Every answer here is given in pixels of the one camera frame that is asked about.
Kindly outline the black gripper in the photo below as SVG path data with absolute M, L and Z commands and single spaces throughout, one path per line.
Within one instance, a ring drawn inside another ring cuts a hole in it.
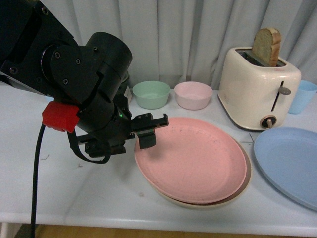
M 96 95 L 81 103 L 79 108 L 77 126 L 87 134 L 78 140 L 85 143 L 85 153 L 91 158 L 124 154 L 124 144 L 130 139 L 131 130 L 140 131 L 137 132 L 140 149 L 153 147 L 156 145 L 155 132 L 146 130 L 169 125 L 167 114 L 153 119 L 151 113 L 146 113 L 131 120 L 129 101 L 124 95 L 116 95 L 111 102 Z

